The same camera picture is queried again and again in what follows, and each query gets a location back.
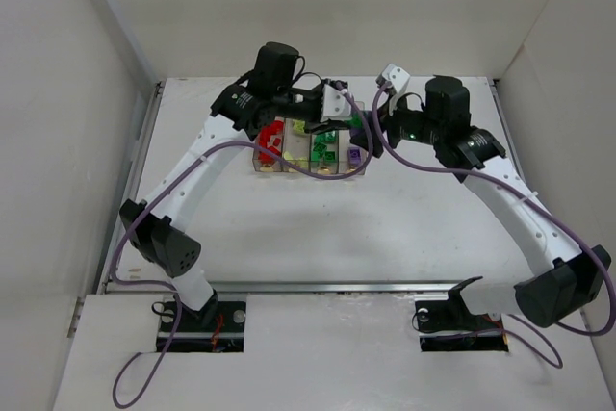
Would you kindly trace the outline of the red lego brick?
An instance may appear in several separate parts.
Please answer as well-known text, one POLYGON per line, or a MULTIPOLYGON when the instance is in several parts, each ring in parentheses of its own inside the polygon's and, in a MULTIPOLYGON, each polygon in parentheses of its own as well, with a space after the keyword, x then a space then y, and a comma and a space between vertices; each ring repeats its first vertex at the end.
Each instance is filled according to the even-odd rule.
POLYGON ((282 154, 282 141, 284 133, 284 121, 282 119, 275 120, 272 124, 263 128, 258 136, 258 145, 266 149, 269 153, 262 151, 258 152, 258 160, 263 165, 272 165, 275 159, 271 154, 280 156, 282 154))

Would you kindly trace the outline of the light green square lego brick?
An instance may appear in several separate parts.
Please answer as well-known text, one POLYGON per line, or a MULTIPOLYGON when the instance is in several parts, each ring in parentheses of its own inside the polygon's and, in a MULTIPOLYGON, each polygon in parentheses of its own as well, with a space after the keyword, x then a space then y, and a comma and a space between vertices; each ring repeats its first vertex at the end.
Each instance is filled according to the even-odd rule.
POLYGON ((302 167, 302 168, 308 167, 308 159, 306 157, 302 157, 302 156, 297 157, 293 153, 289 151, 285 151, 283 153, 283 158, 295 166, 302 167))

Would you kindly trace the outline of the dark green lego cluster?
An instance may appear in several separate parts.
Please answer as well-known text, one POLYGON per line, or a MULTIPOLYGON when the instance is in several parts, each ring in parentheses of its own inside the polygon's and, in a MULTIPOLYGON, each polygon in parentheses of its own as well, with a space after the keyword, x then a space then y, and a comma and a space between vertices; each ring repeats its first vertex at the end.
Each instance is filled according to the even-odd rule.
POLYGON ((311 139, 310 161, 333 164, 338 160, 338 133, 328 131, 316 134, 311 139))

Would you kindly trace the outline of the green sloped lego brick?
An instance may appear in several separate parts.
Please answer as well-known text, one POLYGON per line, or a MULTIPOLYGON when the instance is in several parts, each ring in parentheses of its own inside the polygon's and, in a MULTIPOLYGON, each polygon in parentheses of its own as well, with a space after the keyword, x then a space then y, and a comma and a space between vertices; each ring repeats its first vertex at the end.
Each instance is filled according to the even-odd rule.
POLYGON ((352 120, 351 120, 351 122, 350 122, 350 125, 351 125, 352 127, 361 127, 361 126, 362 126, 362 121, 361 121, 361 118, 360 118, 358 115, 355 115, 355 116, 352 118, 352 120))

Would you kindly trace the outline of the purple green flower lego figure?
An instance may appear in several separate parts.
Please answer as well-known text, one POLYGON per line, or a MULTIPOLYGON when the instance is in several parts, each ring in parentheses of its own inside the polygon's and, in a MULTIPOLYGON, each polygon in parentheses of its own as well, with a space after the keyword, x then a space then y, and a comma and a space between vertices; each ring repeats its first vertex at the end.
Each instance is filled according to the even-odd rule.
POLYGON ((350 133, 350 136, 352 138, 366 137, 366 131, 364 130, 364 128, 362 126, 360 126, 360 127, 351 127, 349 129, 349 133, 350 133))

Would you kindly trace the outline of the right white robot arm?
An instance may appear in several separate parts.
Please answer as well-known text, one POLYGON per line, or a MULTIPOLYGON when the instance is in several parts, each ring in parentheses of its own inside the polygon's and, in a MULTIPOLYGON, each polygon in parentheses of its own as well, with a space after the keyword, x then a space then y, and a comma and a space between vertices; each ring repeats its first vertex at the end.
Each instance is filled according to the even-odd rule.
POLYGON ((449 309, 472 315, 523 315, 539 327, 563 319, 592 302, 601 289, 615 297, 608 274, 611 258, 590 247, 537 198, 514 167, 505 148, 486 129, 472 125, 470 93, 451 76, 435 76, 425 99, 410 110, 405 93, 410 77, 401 68, 376 79, 384 104, 373 102, 375 135, 389 153, 401 141, 430 145, 440 165, 492 212, 522 252, 532 275, 517 283, 486 283, 473 276, 449 293, 449 309))

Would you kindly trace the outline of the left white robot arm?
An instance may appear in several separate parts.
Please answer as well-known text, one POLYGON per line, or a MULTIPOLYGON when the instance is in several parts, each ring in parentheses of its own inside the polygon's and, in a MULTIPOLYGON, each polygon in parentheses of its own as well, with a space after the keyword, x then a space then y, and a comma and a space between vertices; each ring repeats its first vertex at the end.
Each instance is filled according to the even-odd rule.
POLYGON ((218 295, 199 265, 201 245, 187 229, 207 191, 276 119, 329 128, 351 118, 347 84, 323 80, 310 90, 295 87, 299 59, 290 45, 263 45, 253 68, 214 100, 203 127, 173 170, 141 202, 127 200, 120 208, 132 246, 165 273, 183 309, 202 326, 215 316, 218 295))

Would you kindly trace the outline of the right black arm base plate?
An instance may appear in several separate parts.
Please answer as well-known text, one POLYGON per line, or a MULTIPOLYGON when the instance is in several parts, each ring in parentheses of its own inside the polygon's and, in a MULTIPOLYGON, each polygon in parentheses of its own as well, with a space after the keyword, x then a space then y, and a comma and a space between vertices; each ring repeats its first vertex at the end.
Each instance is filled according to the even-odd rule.
POLYGON ((456 300, 418 300, 412 326, 421 352, 508 352, 501 319, 473 315, 456 300))

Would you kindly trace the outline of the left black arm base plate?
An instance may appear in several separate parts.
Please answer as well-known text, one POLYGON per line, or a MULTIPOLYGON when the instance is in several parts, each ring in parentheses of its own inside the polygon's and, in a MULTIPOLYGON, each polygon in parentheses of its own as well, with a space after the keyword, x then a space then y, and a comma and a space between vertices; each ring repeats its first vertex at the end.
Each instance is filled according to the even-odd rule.
MULTIPOLYGON (((162 352, 175 323, 177 312, 173 300, 154 302, 152 312, 159 317, 155 341, 157 352, 162 352)), ((173 353, 242 353, 244 351, 244 328, 246 302, 241 300, 220 301, 217 311, 207 323, 197 314, 183 308, 175 334, 171 336, 168 352, 173 353)))

